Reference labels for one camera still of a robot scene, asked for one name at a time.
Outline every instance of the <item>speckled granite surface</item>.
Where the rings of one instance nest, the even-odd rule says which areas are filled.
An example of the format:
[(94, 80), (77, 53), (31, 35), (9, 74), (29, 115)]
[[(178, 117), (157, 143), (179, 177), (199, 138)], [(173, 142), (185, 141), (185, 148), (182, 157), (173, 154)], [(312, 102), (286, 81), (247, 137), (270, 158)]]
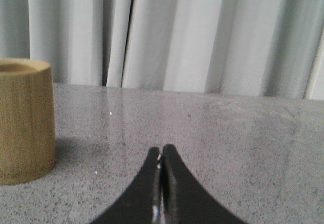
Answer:
[(205, 189), (249, 223), (323, 223), (324, 102), (54, 85), (57, 164), (0, 186), (0, 223), (88, 223), (150, 146), (176, 145)]

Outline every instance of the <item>bamboo cup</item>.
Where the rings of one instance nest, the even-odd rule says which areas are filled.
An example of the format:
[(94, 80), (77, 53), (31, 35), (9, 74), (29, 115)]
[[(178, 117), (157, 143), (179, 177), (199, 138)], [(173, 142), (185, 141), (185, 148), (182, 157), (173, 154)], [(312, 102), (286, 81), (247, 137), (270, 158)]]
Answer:
[(51, 65), (0, 59), (0, 184), (37, 179), (54, 164)]

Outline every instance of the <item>white curtain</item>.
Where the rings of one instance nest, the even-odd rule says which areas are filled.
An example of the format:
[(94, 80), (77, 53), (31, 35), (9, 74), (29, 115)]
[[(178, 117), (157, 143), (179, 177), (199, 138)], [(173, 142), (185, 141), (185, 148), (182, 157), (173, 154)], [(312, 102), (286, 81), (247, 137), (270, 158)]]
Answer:
[(0, 0), (0, 56), (71, 84), (324, 99), (323, 21), (324, 0)]

